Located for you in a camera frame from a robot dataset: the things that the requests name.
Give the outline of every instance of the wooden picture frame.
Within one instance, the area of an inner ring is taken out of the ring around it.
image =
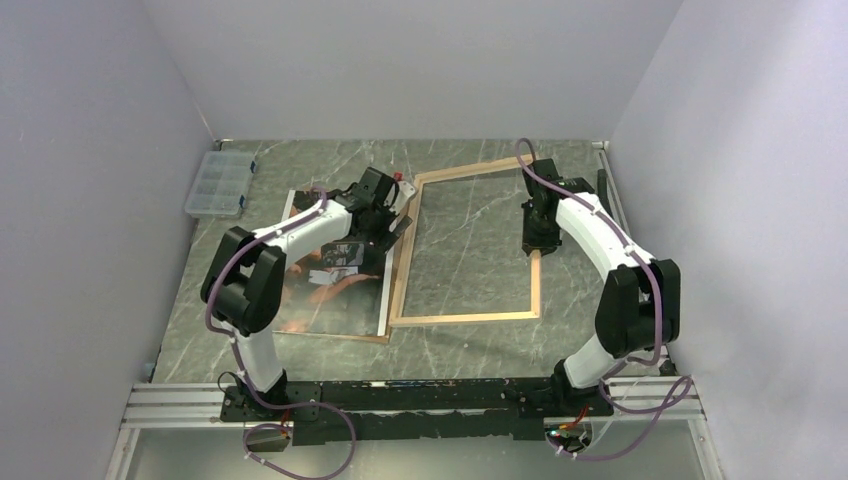
[[[530,155],[523,155],[522,160],[527,164],[533,161]],[[427,315],[404,317],[403,306],[406,300],[406,288],[409,281],[409,269],[412,265],[412,251],[415,248],[415,232],[418,225],[418,214],[421,210],[421,199],[424,198],[424,187],[428,183],[473,177],[487,173],[502,172],[521,168],[515,157],[503,158],[492,162],[475,163],[461,167],[434,170],[415,176],[413,185],[418,194],[410,201],[407,215],[412,219],[412,225],[404,232],[400,240],[400,259],[397,262],[397,272],[393,282],[392,304],[389,311],[389,327],[420,327],[427,325],[465,325],[474,323],[498,322],[504,320],[532,320],[541,316],[541,255],[538,250],[530,254],[530,308],[519,312],[497,313],[467,313],[456,315]]]

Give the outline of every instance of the marble floor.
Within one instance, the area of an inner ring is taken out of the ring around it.
[[[226,339],[208,332],[200,284],[223,233],[279,221],[289,189],[346,187],[367,166],[415,174],[510,156],[511,140],[236,141],[224,149],[255,153],[258,169],[237,219],[200,220],[162,343],[154,382],[209,382],[234,370]],[[565,177],[595,183],[587,141],[541,141]],[[521,252],[526,192],[517,171],[424,190],[405,315],[529,309],[529,262]],[[407,327],[388,344],[279,334],[277,353],[293,380],[482,378],[549,375],[593,332],[602,282],[569,238],[542,259],[542,318],[498,324]],[[657,369],[630,374],[657,374]]]

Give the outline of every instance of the cable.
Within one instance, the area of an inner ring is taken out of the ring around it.
[[[220,375],[218,375],[218,380],[215,380],[215,384],[216,384],[216,385],[218,385],[218,390],[220,390],[220,391],[222,391],[222,392],[224,392],[224,393],[227,393],[227,391],[226,391],[226,390],[224,390],[224,389],[221,387],[221,379],[222,379],[222,378],[224,378],[224,375],[230,375],[231,377],[233,377],[233,380],[235,380],[235,381],[236,381],[236,383],[238,383],[239,378],[236,376],[236,374],[235,374],[235,373],[230,372],[230,371],[221,372],[221,374],[220,374]]]
[[[553,190],[554,192],[557,192],[561,195],[565,195],[569,199],[574,200],[587,210],[595,212],[595,206],[591,203],[560,187],[559,185],[548,182],[547,180],[537,175],[536,172],[531,170],[530,167],[528,167],[524,160],[521,158],[522,143],[526,144],[527,148],[530,149],[530,157],[534,162],[536,161],[536,150],[533,148],[533,143],[531,143],[530,140],[527,138],[519,138],[515,142],[515,158],[516,160],[518,160],[518,164],[521,165],[521,169],[524,170],[524,172],[530,178],[544,185],[545,187]],[[615,223],[615,221],[609,215],[606,214],[606,212],[597,211],[595,212],[595,216],[600,218],[601,221],[603,221],[613,231],[613,233],[621,242],[621,245],[625,247],[625,249],[631,246],[630,242],[627,240],[627,236],[624,231],[621,229],[621,227],[618,226],[617,223]],[[615,403],[604,390],[606,380],[612,378],[617,373],[621,372],[621,370],[623,370],[628,363],[640,363],[645,366],[654,366],[659,363],[660,360],[660,349],[662,348],[662,294],[660,293],[659,282],[657,281],[657,277],[654,275],[654,272],[652,272],[651,269],[648,267],[648,264],[645,262],[645,260],[643,260],[642,257],[640,257],[634,249],[630,248],[627,254],[631,258],[633,258],[633,260],[639,265],[639,268],[641,268],[642,271],[645,272],[645,276],[648,277],[648,282],[651,284],[651,296],[653,297],[654,301],[654,355],[649,360],[645,360],[635,356],[626,357],[623,361],[618,362],[610,369],[609,372],[607,372],[603,377],[601,377],[600,382],[598,382],[598,389],[600,390],[601,396],[604,398],[604,400],[606,400],[607,402],[609,402],[610,405],[615,408],[618,408],[622,412],[632,414],[654,413],[654,418],[651,419],[651,422],[648,424],[645,430],[643,430],[642,433],[636,438],[636,440],[634,440],[633,443],[631,443],[627,448],[621,450],[620,452],[611,455],[600,456],[575,456],[574,458],[578,460],[585,460],[590,462],[614,460],[616,458],[620,458],[624,455],[627,455],[628,453],[633,451],[633,449],[638,447],[639,444],[642,443],[642,441],[645,439],[645,437],[647,437],[648,433],[653,430],[654,426],[657,424],[657,421],[659,421],[662,412],[665,411],[667,408],[670,408],[680,402],[686,396],[686,394],[689,393],[689,389],[692,388],[693,385],[692,377],[688,375],[682,376],[676,382],[674,382],[674,384],[671,386],[671,389],[669,389],[668,394],[665,396],[665,399],[659,406],[640,410],[626,407],[622,408],[622,406]],[[685,387],[683,389],[683,393],[681,393],[677,398],[673,398],[674,392],[677,387],[684,383]]]
[[[575,418],[573,422],[563,423],[562,425],[559,426],[559,429],[560,430],[569,430],[569,429],[576,427],[577,424],[579,424],[580,421],[583,420],[583,417],[585,417],[587,413],[589,413],[589,404],[588,403],[586,405],[583,405],[583,408],[580,409],[580,414],[577,415],[577,418]]]
[[[394,179],[394,180],[395,180],[395,183],[393,183],[392,186],[395,187],[394,188],[395,196],[392,198],[392,205],[391,205],[392,207],[395,206],[395,202],[397,202],[397,196],[400,194],[400,183],[398,183],[397,179]]]
[[[305,477],[305,476],[302,476],[302,475],[298,475],[298,474],[296,474],[294,472],[290,472],[290,471],[288,471],[288,470],[286,470],[286,469],[284,469],[284,468],[282,468],[282,467],[280,467],[280,466],[278,466],[278,465],[276,465],[272,462],[268,462],[264,458],[261,458],[261,457],[259,457],[259,455],[256,455],[255,453],[250,451],[250,449],[248,448],[248,444],[247,444],[247,438],[250,436],[250,434],[252,434],[253,432],[255,432],[257,430],[267,430],[267,429],[270,429],[270,428],[274,428],[274,429],[277,429],[277,430],[284,431],[285,428],[282,425],[279,425],[279,424],[260,424],[260,425],[257,425],[256,427],[253,427],[253,428],[247,430],[244,434],[243,439],[242,439],[242,446],[244,447],[245,458],[250,458],[251,460],[254,460],[255,462],[259,463],[260,465],[268,467],[271,470],[274,470],[275,472],[282,473],[283,475],[286,475],[288,477],[291,477],[291,478],[294,478],[294,479],[297,479],[297,480],[329,480],[330,478],[334,478],[334,477],[338,476],[340,473],[342,473],[344,471],[345,468],[348,467],[348,465],[350,465],[350,462],[353,460],[353,454],[354,454],[354,452],[356,452],[356,430],[353,426],[353,422],[351,422],[351,420],[350,420],[350,417],[348,417],[343,411],[341,411],[339,408],[335,407],[334,405],[330,405],[329,403],[324,403],[324,402],[299,402],[299,403],[291,403],[291,404],[288,404],[288,405],[273,405],[273,404],[268,403],[265,400],[263,400],[259,396],[259,393],[256,391],[256,387],[253,385],[253,381],[250,379],[250,376],[248,375],[248,373],[245,369],[244,360],[242,359],[241,353],[239,352],[238,342],[236,341],[235,333],[231,332],[230,330],[224,329],[224,328],[216,327],[212,323],[212,315],[213,315],[214,310],[215,310],[215,301],[218,299],[218,293],[221,291],[221,286],[224,284],[224,280],[227,278],[227,275],[230,273],[230,271],[233,269],[233,267],[235,267],[238,264],[239,260],[241,260],[241,257],[243,257],[247,252],[249,252],[252,248],[256,247],[260,243],[263,243],[263,242],[266,242],[268,240],[271,240],[272,238],[278,237],[278,236],[288,232],[289,230],[297,228],[301,225],[305,225],[305,224],[311,222],[312,220],[314,220],[315,218],[317,218],[319,215],[321,215],[321,213],[324,212],[324,209],[327,207],[327,192],[324,189],[318,188],[318,187],[314,187],[312,190],[318,191],[321,194],[321,199],[320,199],[321,201],[320,202],[316,203],[309,210],[306,210],[305,212],[291,218],[288,222],[283,223],[277,230],[273,230],[271,232],[268,232],[265,235],[262,235],[261,237],[258,237],[256,239],[252,240],[247,245],[245,245],[244,247],[239,249],[235,253],[235,255],[233,255],[233,257],[230,258],[230,260],[227,262],[227,264],[224,265],[224,268],[221,269],[221,272],[218,274],[218,278],[215,279],[215,283],[212,284],[212,288],[209,292],[209,298],[206,302],[206,313],[204,315],[204,321],[206,323],[206,328],[209,329],[210,331],[227,335],[230,338],[230,344],[232,346],[233,356],[235,357],[236,364],[239,367],[239,373],[243,372],[242,373],[242,381],[244,382],[245,385],[247,385],[247,388],[248,388],[248,390],[250,390],[250,394],[253,397],[253,399],[256,400],[256,403],[258,403],[259,405],[261,405],[261,406],[263,406],[263,407],[265,407],[269,410],[289,410],[289,409],[300,408],[300,407],[324,408],[324,409],[330,410],[330,411],[338,414],[342,418],[342,420],[344,420],[345,424],[347,424],[348,430],[350,430],[350,438],[351,438],[350,453],[348,453],[347,458],[345,459],[345,461],[342,463],[342,465],[339,468],[337,468],[335,471],[333,471],[329,475],[324,475],[322,477]]]

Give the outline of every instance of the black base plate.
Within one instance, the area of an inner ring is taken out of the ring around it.
[[[359,440],[489,435],[541,440],[545,417],[576,417],[585,405],[591,416],[612,415],[597,389],[590,390],[571,401],[557,401],[551,379],[545,377],[289,382],[286,386],[290,403],[314,399],[342,409]],[[237,387],[228,388],[225,398],[230,400],[221,410],[225,422],[278,422],[282,416],[280,411],[256,405]],[[293,445],[350,439],[347,425],[334,412],[298,408],[291,418]]]
[[[318,402],[321,400],[321,387],[316,382],[289,382],[286,395],[288,403]],[[279,421],[282,416],[282,410],[268,410],[257,404],[250,392],[242,392],[238,386],[227,387],[221,407],[222,422]],[[289,418],[296,422],[314,422],[318,419],[318,407],[295,408]]]

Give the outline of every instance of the photograph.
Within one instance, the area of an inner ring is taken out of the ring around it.
[[[290,191],[283,220],[314,205],[315,195]],[[391,271],[391,257],[391,251],[387,255],[351,237],[316,248],[286,270],[274,331],[385,335],[389,293],[384,279]]]

